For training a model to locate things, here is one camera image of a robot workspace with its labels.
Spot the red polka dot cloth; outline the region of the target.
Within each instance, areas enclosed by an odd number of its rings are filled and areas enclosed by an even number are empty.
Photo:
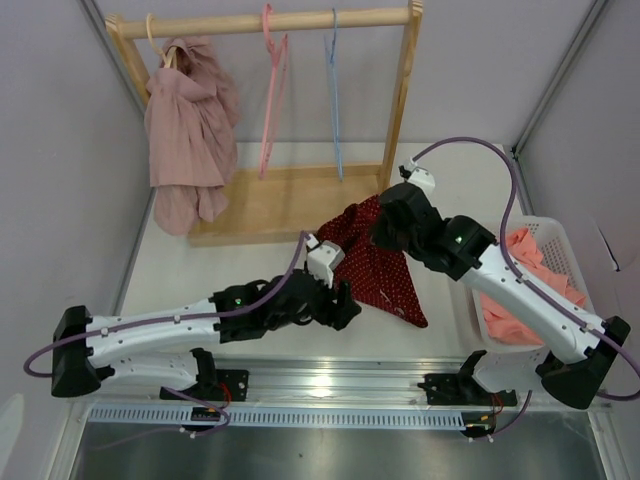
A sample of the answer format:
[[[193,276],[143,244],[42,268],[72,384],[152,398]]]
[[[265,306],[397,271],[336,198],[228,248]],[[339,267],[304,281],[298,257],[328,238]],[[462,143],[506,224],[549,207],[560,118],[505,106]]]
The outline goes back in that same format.
[[[337,281],[351,286],[353,298],[425,328],[428,321],[421,309],[405,255],[384,250],[370,239],[381,208],[378,197],[349,205],[343,213],[323,224],[316,232],[320,241],[341,248],[344,258],[334,270]]]

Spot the pink plastic hanger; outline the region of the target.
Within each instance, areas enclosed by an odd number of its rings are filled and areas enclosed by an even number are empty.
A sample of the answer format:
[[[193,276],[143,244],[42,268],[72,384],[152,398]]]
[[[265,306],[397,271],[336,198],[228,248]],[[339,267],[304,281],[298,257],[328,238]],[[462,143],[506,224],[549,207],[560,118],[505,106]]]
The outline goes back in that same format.
[[[263,179],[266,175],[273,146],[277,137],[288,69],[288,35],[284,34],[278,42],[276,42],[272,37],[270,30],[270,16],[272,13],[272,6],[269,3],[266,3],[262,10],[261,20],[265,47],[271,61],[271,73],[261,140],[259,166],[260,179]]]

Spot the pink pleated skirt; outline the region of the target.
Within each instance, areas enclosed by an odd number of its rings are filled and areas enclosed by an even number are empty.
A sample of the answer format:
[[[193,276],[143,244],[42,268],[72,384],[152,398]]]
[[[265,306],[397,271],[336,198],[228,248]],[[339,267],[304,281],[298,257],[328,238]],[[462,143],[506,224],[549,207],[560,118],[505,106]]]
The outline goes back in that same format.
[[[160,66],[147,82],[150,185],[157,225],[184,236],[228,206],[223,189],[237,167],[239,96],[209,38],[174,37],[163,50],[176,64]]]

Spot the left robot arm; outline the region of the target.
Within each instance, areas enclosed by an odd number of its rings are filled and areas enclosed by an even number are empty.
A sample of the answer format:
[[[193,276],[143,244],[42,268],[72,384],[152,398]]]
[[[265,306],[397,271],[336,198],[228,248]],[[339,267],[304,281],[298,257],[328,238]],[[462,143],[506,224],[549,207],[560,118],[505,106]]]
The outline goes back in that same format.
[[[340,331],[360,312],[348,282],[331,288],[302,269],[163,312],[93,316],[83,305],[70,307],[53,335],[51,394],[77,398],[131,382],[159,387],[163,399],[181,392],[204,400],[217,387],[209,347],[312,322]]]

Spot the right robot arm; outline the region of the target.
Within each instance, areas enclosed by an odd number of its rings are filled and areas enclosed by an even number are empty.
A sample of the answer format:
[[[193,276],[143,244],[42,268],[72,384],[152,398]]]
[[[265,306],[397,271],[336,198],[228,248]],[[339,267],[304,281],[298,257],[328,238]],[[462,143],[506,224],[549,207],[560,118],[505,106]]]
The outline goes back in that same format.
[[[603,319],[519,270],[504,242],[477,221],[442,217],[424,191],[409,182],[379,197],[371,232],[380,247],[400,250],[427,269],[479,291],[504,307],[542,340],[541,349],[472,353],[456,380],[458,395],[479,403],[491,393],[543,390],[579,410],[605,397],[604,380],[631,328],[618,316]]]

